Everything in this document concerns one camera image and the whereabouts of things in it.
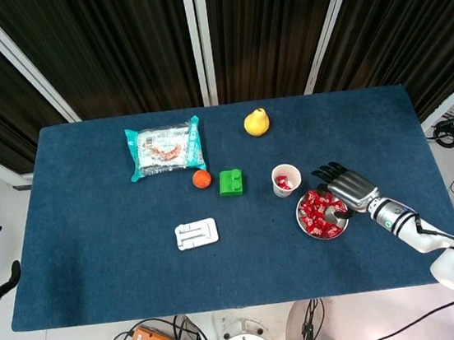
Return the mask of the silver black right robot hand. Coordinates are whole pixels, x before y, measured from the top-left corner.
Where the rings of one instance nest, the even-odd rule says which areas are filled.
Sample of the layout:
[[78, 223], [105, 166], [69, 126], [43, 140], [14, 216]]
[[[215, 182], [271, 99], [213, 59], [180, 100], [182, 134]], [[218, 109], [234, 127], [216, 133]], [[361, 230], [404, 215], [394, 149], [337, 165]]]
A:
[[321, 165], [318, 170], [312, 171], [311, 175], [323, 181], [317, 186], [319, 193], [333, 194], [345, 204], [345, 211], [333, 212], [338, 218], [349, 219], [355, 213], [365, 213], [368, 205], [380, 197], [380, 191], [375, 184], [337, 162]]

